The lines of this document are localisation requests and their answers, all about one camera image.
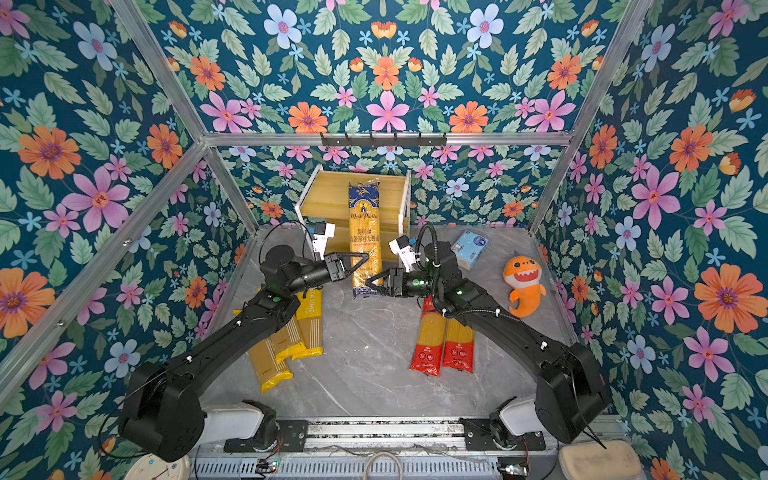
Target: blue tissue package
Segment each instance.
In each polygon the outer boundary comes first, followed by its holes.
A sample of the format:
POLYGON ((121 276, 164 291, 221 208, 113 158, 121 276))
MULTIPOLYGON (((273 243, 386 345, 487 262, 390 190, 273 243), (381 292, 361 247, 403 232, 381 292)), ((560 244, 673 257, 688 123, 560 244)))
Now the blue tissue package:
POLYGON ((470 270, 475 265, 486 245, 488 245, 487 238, 475 232, 464 230, 464 233, 453 244, 451 250, 456 253, 458 265, 465 270, 470 270))

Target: gray marble surface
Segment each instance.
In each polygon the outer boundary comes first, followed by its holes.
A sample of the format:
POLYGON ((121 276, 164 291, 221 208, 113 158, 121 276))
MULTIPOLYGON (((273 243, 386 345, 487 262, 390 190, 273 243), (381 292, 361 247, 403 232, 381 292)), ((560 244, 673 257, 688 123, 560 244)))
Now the gray marble surface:
MULTIPOLYGON (((467 228, 437 229, 441 240, 451 242, 464 230, 467 228)), ((504 266, 514 254, 538 259, 538 247, 527 231, 519 228, 469 230, 490 242, 465 276, 486 288, 501 305, 509 306, 511 289, 502 278, 504 266)), ((270 236, 266 248, 284 241, 298 251, 300 239, 297 229, 281 228, 270 236)), ((251 298, 261 284, 257 261, 254 256, 231 308, 251 298)), ((542 281, 548 295, 525 322, 545 335, 571 343, 554 285, 547 275, 542 281)), ((294 378, 264 395, 249 359, 243 356, 214 382, 202 401, 255 399, 283 417, 487 415, 511 396, 535 391, 533 378, 480 334, 475 337, 474 373, 444 368, 435 378, 409 370, 419 317, 415 299, 353 299, 351 280, 328 285, 323 290, 323 356, 289 361, 294 378)))

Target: orange shark plush toy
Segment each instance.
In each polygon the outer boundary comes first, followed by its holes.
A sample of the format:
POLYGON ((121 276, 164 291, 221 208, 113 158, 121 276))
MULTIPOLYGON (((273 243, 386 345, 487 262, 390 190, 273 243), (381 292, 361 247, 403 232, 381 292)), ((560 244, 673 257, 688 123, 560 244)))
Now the orange shark plush toy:
POLYGON ((509 294, 509 301, 520 300, 518 308, 509 308, 512 315, 520 318, 536 311, 541 303, 541 296, 547 290, 539 283, 541 266, 528 257, 515 257, 504 268, 504 281, 514 290, 509 294))

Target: red spaghetti package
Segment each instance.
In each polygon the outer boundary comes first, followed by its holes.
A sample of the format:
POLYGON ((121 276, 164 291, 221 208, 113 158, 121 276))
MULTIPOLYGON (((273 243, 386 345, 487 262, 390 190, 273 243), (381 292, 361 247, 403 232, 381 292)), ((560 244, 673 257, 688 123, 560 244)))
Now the red spaghetti package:
POLYGON ((432 376, 440 376, 442 347, 445 341, 445 317, 435 311, 432 298, 424 301, 422 321, 419 325, 419 339, 413 353, 411 370, 418 370, 432 376))
POLYGON ((457 319, 448 321, 445 336, 445 359, 443 366, 472 373, 475 357, 475 331, 463 326, 457 319))

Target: clock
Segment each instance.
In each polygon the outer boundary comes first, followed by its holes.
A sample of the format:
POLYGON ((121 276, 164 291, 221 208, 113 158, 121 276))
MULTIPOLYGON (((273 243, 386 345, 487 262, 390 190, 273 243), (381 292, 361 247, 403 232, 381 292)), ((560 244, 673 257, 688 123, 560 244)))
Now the clock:
POLYGON ((156 455, 145 455, 134 463, 125 480, 188 480, 190 458, 184 456, 175 462, 166 462, 156 455))

